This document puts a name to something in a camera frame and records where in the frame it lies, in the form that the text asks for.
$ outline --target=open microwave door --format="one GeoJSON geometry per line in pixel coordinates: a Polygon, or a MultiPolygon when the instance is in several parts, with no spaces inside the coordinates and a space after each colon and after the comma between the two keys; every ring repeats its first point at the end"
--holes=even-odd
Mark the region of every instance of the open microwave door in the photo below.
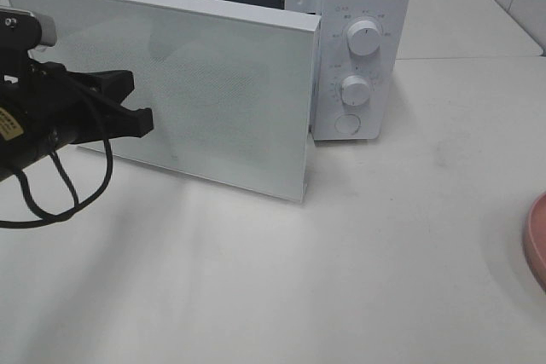
{"type": "Polygon", "coordinates": [[[155,130],[115,154],[303,199],[319,17],[220,0],[9,2],[55,21],[37,60],[134,73],[125,105],[152,107],[155,130]]]}

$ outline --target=white table surface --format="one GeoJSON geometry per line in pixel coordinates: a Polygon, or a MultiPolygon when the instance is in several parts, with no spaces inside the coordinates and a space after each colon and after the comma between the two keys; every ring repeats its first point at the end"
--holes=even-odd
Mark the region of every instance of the white table surface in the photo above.
{"type": "MultiPolygon", "coordinates": [[[[545,84],[543,58],[399,61],[381,138],[317,147],[303,205],[117,161],[71,222],[0,231],[0,362],[543,364],[545,84]]],[[[89,192],[102,156],[61,154],[89,192]]]]}
{"type": "Polygon", "coordinates": [[[398,58],[542,53],[540,46],[494,0],[409,0],[398,58]]]}

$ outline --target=power level knob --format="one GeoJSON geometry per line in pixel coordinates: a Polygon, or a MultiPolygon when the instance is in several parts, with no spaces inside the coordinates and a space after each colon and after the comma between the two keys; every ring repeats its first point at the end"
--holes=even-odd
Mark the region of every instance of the power level knob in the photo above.
{"type": "Polygon", "coordinates": [[[347,42],[355,55],[371,55],[380,46],[381,29],[372,20],[359,20],[349,27],[347,42]]]}
{"type": "Polygon", "coordinates": [[[360,76],[347,77],[341,83],[341,100],[347,106],[362,106],[372,93],[372,86],[360,76]]]}

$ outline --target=pink bowl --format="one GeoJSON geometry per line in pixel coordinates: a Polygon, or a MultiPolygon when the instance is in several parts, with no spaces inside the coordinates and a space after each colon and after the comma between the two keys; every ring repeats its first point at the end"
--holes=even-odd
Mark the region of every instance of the pink bowl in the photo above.
{"type": "Polygon", "coordinates": [[[529,211],[523,246],[527,262],[546,289],[546,194],[538,198],[529,211]]]}

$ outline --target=white microwave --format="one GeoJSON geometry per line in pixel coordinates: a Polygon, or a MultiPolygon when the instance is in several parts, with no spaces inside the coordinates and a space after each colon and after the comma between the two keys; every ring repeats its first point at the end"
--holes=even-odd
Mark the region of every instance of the white microwave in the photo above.
{"type": "Polygon", "coordinates": [[[114,153],[301,201],[308,135],[376,138],[409,0],[9,0],[52,17],[40,61],[131,70],[155,130],[114,153]]]}

